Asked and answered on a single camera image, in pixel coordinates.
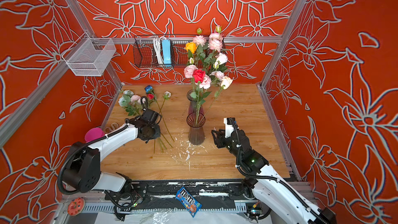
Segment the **black wire basket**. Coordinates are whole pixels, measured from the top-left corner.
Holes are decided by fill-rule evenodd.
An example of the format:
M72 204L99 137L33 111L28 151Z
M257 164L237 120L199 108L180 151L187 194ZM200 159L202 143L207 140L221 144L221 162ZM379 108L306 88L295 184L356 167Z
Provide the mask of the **black wire basket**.
M159 64L153 45L153 38L165 36L170 40L170 64ZM173 34L173 35L142 35L134 36L135 43L133 46L134 64L137 67L186 67L188 52L185 49L187 42L192 42L196 35L190 34Z

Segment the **power cord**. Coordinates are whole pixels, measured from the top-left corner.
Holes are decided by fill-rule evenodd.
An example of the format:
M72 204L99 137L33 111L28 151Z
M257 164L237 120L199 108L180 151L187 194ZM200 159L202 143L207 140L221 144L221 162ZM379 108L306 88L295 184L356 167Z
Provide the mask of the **power cord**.
M234 131L236 133L236 138L237 138L237 145L238 147L238 153L236 154L236 167L238 169L238 171L245 177L249 177L249 178L254 178L254 179L268 179L268 180L272 180L272 181L276 181L278 183L281 183L283 186L285 186L296 198L297 200L306 208L310 208L308 206L308 204L294 191L294 189L287 184L284 181L280 181L279 178L277 177L271 177L271 176L261 176L261 175L250 175L247 174L245 172L243 172L240 168L240 162L241 162L241 143L239 140L239 133L238 133L238 127L236 126L236 122L232 121L232 127L234 128ZM310 213L313 214L317 219L319 219L323 224L329 224L327 221L325 221L321 216L319 216L312 208L310 208Z

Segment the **yellow rose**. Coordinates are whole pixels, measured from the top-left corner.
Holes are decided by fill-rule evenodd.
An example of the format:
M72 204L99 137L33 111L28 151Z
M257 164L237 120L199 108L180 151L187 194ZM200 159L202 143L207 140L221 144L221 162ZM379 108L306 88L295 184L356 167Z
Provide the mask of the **yellow rose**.
M185 49L187 51L190 50L193 54L195 53L196 48L197 48L197 46L194 42L188 42L187 44L185 44Z

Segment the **bouquet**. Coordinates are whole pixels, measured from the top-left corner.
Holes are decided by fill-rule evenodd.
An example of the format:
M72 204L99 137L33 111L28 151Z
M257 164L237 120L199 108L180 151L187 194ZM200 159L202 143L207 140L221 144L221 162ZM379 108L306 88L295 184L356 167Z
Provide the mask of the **bouquet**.
M189 61L184 69L184 76L190 79L192 83L193 92L190 96L197 102L196 124L200 106L206 102L205 98L211 93L208 89L212 85L218 87L218 90L214 93L214 102L220 96L222 90L227 89L232 83L232 79L224 74L227 70L226 62L228 57L222 53L222 51L227 49L222 48L221 27L219 25L216 27L216 32L210 34L208 41L204 36L200 35L202 33L201 28L197 29L197 33L198 36L195 36L192 42L185 45ZM202 69L198 69L199 63L202 64Z

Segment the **pink rose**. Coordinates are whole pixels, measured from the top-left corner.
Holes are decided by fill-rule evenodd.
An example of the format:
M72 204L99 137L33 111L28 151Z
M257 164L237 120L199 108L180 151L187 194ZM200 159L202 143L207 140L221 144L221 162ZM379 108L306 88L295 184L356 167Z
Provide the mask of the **pink rose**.
M222 80L222 78L225 76L223 72L221 71L214 71L211 72L210 75L214 75L217 79Z
M185 78L192 78L193 72L198 68L195 65L188 65L184 68Z
M211 50L217 50L218 52L221 52L222 42L217 39L210 39L209 40L209 48Z
M210 87L211 79L208 75L205 75L203 82L199 85L200 88L208 89Z
M210 34L209 39L217 39L222 41L222 36L220 33L214 32Z
M205 45L205 43L206 43L206 38L204 37L204 36L195 36L194 38L193 38L193 42L196 44L196 45L202 45L202 46L204 46Z

